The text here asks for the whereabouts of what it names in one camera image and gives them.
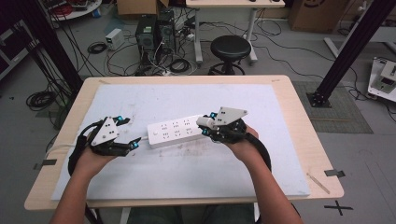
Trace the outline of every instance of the black stool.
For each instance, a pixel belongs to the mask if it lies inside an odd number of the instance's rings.
[[[210,50],[223,63],[211,66],[209,75],[215,75],[215,72],[220,75],[235,75],[233,67],[238,68],[243,75],[245,74],[245,71],[240,66],[233,63],[241,61],[249,55],[251,46],[246,39],[237,35],[220,36],[213,40]]]

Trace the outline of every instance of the person's arm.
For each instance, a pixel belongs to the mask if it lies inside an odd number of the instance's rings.
[[[257,132],[247,126],[247,132],[257,138]],[[282,189],[276,183],[259,151],[244,140],[233,145],[226,144],[235,157],[243,162],[251,176],[263,223],[303,223]]]
[[[114,158],[97,155],[90,148],[83,151],[50,223],[84,223],[85,202],[91,179]]]

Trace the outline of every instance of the forearm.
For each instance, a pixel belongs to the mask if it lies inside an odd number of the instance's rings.
[[[264,223],[303,223],[259,153],[245,161]]]
[[[82,175],[71,176],[50,223],[84,223],[90,180]]]

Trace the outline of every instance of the small white box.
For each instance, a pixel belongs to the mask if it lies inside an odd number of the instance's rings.
[[[121,29],[114,29],[110,34],[106,36],[107,46],[111,50],[116,50],[124,42],[124,36]]]

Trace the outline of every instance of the round stool seat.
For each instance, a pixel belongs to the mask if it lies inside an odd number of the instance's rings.
[[[223,35],[212,41],[210,50],[224,62],[235,62],[248,56],[251,46],[241,36]]]

